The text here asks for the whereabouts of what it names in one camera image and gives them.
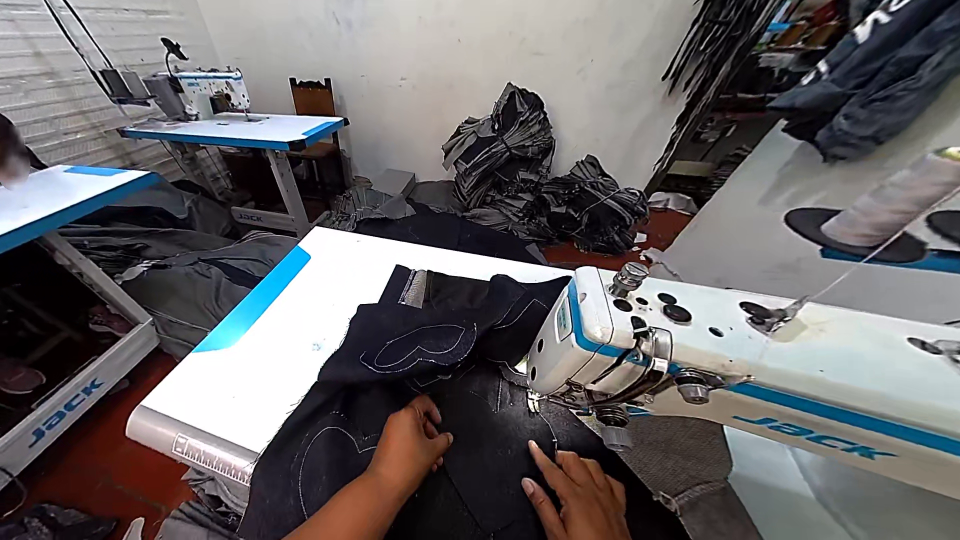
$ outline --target metal table leg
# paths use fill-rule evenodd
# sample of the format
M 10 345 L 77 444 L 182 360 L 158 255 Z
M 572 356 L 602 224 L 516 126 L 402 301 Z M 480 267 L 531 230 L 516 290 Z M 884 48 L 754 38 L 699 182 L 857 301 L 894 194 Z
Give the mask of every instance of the metal table leg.
M 300 198 L 297 179 L 294 178 L 294 171 L 290 168 L 290 161 L 287 160 L 285 152 L 276 150 L 264 150 L 264 152 L 270 160 L 270 168 L 274 171 L 276 185 L 280 188 L 280 196 L 287 207 L 287 213 L 233 207 L 231 209 L 233 219 L 268 229 L 292 231 L 297 234 L 297 238 L 303 238 L 310 232 L 313 225 L 306 217 L 306 209 L 303 207 L 303 200 Z
M 72 380 L 64 382 L 25 419 L 0 436 L 0 467 L 17 475 L 57 437 L 105 396 L 124 375 L 159 344 L 153 318 L 56 232 L 38 240 L 54 260 L 135 324 L 105 353 Z M 0 475 L 0 488 L 10 481 Z

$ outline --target thread spool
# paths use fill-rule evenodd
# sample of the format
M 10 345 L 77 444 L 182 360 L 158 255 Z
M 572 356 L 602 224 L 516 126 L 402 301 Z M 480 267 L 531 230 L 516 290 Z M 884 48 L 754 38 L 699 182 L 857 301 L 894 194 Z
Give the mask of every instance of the thread spool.
M 823 247 L 877 261 L 913 262 L 925 257 L 926 244 L 903 229 L 958 188 L 960 147 L 945 148 L 914 161 L 848 209 L 792 209 L 783 220 Z
M 821 227 L 838 242 L 875 247 L 960 187 L 960 148 L 923 156 L 862 195 Z

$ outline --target white table top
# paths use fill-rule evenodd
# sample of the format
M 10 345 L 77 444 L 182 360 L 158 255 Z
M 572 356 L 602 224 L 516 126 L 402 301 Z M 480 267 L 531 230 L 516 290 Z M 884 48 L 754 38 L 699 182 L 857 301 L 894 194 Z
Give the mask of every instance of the white table top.
M 339 116 L 221 112 L 211 120 L 179 122 L 151 119 L 118 131 L 121 136 L 128 138 L 297 152 L 343 128 L 345 124 L 345 120 Z
M 149 171 L 57 165 L 0 186 L 0 253 L 160 181 Z
M 259 454 L 340 347 L 357 306 L 379 300 L 397 264 L 478 280 L 572 275 L 317 228 L 141 405 Z

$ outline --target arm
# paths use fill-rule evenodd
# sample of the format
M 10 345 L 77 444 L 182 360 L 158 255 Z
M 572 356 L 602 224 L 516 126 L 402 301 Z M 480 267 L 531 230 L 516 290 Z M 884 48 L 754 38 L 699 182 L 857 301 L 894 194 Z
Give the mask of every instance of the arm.
M 420 395 L 390 415 L 367 471 L 344 486 L 284 540 L 378 540 L 453 442 L 438 433 L 440 411 Z

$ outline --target industrial sewing machine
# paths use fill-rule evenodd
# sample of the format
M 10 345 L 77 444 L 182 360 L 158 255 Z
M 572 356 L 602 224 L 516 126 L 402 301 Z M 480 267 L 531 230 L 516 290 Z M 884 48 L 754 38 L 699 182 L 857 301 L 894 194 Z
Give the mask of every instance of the industrial sewing machine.
M 704 418 L 960 499 L 960 330 L 648 277 L 576 270 L 527 362 L 530 405 Z
M 167 37 L 160 42 L 167 50 L 167 71 L 144 78 L 143 85 L 169 119 L 209 120 L 219 112 L 250 112 L 250 93 L 239 69 L 173 71 L 171 56 L 182 61 L 189 59 L 179 43 Z

